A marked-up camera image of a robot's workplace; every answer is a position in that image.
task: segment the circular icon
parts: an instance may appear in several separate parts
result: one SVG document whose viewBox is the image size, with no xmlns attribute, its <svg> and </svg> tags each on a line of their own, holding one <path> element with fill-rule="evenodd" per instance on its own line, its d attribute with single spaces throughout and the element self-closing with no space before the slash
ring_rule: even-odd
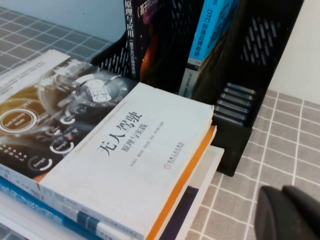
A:
<svg viewBox="0 0 320 240">
<path fill-rule="evenodd" d="M 55 154 L 67 154 L 74 149 L 75 144 L 68 141 L 56 141 L 50 145 L 50 150 Z"/>
<path fill-rule="evenodd" d="M 10 134 L 26 132 L 36 124 L 36 114 L 27 109 L 12 109 L 0 116 L 0 130 Z"/>
<path fill-rule="evenodd" d="M 165 164 L 165 165 L 164 165 L 164 168 L 165 168 L 165 169 L 170 169 L 170 168 L 171 168 L 171 165 L 170 165 L 170 164 Z"/>
<path fill-rule="evenodd" d="M 56 136 L 60 133 L 60 127 L 50 126 L 44 132 L 49 136 Z"/>
<path fill-rule="evenodd" d="M 28 162 L 29 168 L 35 171 L 45 171 L 52 166 L 52 159 L 40 158 L 38 156 L 33 156 Z"/>
<path fill-rule="evenodd" d="M 65 116 L 60 119 L 60 122 L 65 125 L 73 124 L 75 121 L 76 121 L 76 119 L 74 118 L 74 116 Z"/>
</svg>

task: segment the blue book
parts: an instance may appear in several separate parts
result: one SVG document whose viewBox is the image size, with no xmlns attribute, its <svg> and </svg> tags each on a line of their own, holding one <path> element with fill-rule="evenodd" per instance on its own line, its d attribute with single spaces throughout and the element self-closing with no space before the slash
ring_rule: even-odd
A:
<svg viewBox="0 0 320 240">
<path fill-rule="evenodd" d="M 20 189 L 13 183 L 5 180 L 3 177 L 0 177 L 0 191 L 12 197 L 13 199 L 18 200 L 19 202 L 23 203 L 29 208 L 32 208 L 36 212 L 48 217 L 54 222 L 61 224 L 66 228 L 78 233 L 86 239 L 102 240 L 102 238 L 97 236 L 94 232 L 86 229 L 85 227 L 81 226 L 79 223 L 73 221 L 69 217 L 66 217 L 60 212 L 54 210 L 52 207 L 41 202 L 36 197 Z"/>
<path fill-rule="evenodd" d="M 190 98 L 200 67 L 231 26 L 239 0 L 204 0 L 179 95 Z"/>
</svg>

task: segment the orange page edge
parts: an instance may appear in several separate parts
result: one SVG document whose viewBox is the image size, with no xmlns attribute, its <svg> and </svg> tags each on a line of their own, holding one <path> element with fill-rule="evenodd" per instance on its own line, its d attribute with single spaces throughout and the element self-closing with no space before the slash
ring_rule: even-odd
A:
<svg viewBox="0 0 320 240">
<path fill-rule="evenodd" d="M 148 234 L 146 240 L 153 240 L 157 236 L 158 232 L 160 231 L 162 225 L 166 221 L 166 218 L 168 214 L 170 213 L 172 207 L 174 206 L 177 197 L 179 196 L 182 188 L 186 184 L 187 180 L 189 179 L 191 173 L 197 166 L 198 162 L 200 161 L 201 156 L 203 155 L 204 151 L 208 147 L 208 145 L 211 143 L 210 140 L 212 139 L 212 136 L 215 132 L 216 126 L 211 126 L 203 138 L 200 146 L 198 147 L 197 151 L 191 158 L 190 162 L 186 166 L 185 170 L 183 171 L 182 175 L 180 176 L 178 182 L 174 186 L 168 200 L 166 201 L 159 217 L 155 221 L 150 233 Z"/>
</svg>

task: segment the white wall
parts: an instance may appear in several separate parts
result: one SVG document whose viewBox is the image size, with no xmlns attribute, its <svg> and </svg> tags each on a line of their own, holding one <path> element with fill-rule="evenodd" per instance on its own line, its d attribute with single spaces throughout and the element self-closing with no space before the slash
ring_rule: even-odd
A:
<svg viewBox="0 0 320 240">
<path fill-rule="evenodd" d="M 320 104 L 320 0 L 304 0 L 269 89 Z"/>
<path fill-rule="evenodd" d="M 110 41 L 125 32 L 123 0 L 0 0 L 0 6 Z"/>
</svg>

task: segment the grid pattern surface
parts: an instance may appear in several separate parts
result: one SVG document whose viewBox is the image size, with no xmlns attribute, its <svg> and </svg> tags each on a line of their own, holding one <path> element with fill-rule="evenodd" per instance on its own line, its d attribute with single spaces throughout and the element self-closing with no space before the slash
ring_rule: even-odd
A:
<svg viewBox="0 0 320 240">
<path fill-rule="evenodd" d="M 266 95 L 235 175 L 216 172 L 187 240 L 255 240 L 263 185 L 294 185 L 320 201 L 320 105 Z"/>
<path fill-rule="evenodd" d="M 90 62 L 111 44 L 108 40 L 0 7 L 0 75 L 50 49 Z"/>
<path fill-rule="evenodd" d="M 27 240 L 25 237 L 21 236 L 19 233 L 11 230 L 5 225 L 0 223 L 0 239 L 2 240 Z"/>
</svg>

